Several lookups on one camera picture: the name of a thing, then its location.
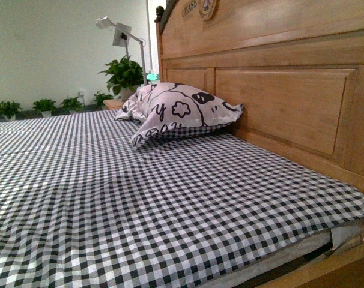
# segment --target pillowcase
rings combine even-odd
[[[178,83],[160,83],[138,89],[114,120],[143,122],[132,136],[139,147],[151,137],[189,137],[211,132],[235,122],[243,105],[232,106],[200,89]]]

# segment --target wooden bed frame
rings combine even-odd
[[[232,134],[364,192],[364,1],[217,0],[210,20],[202,2],[157,10],[161,81],[243,103]],[[337,275],[350,278],[333,287],[364,287],[355,249],[305,282],[304,269],[263,287],[331,287],[320,283]]]

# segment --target gingham bed sheet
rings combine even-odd
[[[114,111],[0,124],[0,287],[193,287],[364,217],[364,195],[223,131],[131,149]]]

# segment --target potted plant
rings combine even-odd
[[[35,101],[33,109],[37,113],[41,113],[44,118],[50,117],[51,112],[56,109],[55,101],[51,99],[41,99],[39,101]]]
[[[16,113],[21,110],[20,104],[14,101],[2,101],[0,102],[0,114],[4,116],[7,121],[15,120]]]
[[[103,102],[105,100],[110,100],[110,99],[114,99],[114,97],[111,94],[105,94],[105,93],[101,93],[100,90],[97,91],[96,94],[94,94],[95,98],[95,102],[97,103],[97,107],[99,109],[103,109],[106,108],[106,106],[103,104]]]
[[[75,114],[82,110],[82,103],[79,102],[78,97],[65,99],[61,105],[64,109],[68,110],[70,114]]]
[[[113,60],[105,66],[109,68],[100,73],[111,75],[107,81],[108,91],[110,92],[112,89],[114,95],[121,93],[122,101],[126,101],[136,91],[136,88],[144,83],[142,67],[137,62],[130,60],[130,57],[125,56],[120,62]]]

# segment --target green plant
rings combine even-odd
[[[144,83],[142,75],[142,67],[135,61],[130,60],[130,57],[123,57],[120,62],[113,60],[110,63],[105,64],[109,68],[107,70],[101,71],[99,73],[106,73],[106,75],[112,75],[112,77],[107,81],[107,88],[114,95],[118,95],[121,88],[129,88],[134,91],[135,85],[140,85]]]
[[[55,101],[51,99],[41,99],[39,101],[35,101],[33,109],[40,113],[42,111],[54,111],[56,109],[55,107]]]
[[[82,103],[79,102],[78,97],[68,98],[61,103],[62,107],[66,110],[80,111],[82,110]]]
[[[0,114],[6,116],[7,118],[13,117],[21,109],[22,108],[20,108],[19,103],[10,102],[10,101],[0,102]]]
[[[113,95],[101,93],[100,90],[96,94],[94,94],[94,96],[95,96],[94,100],[97,103],[97,106],[99,108],[102,107],[103,101],[109,100],[109,99],[114,99]]]

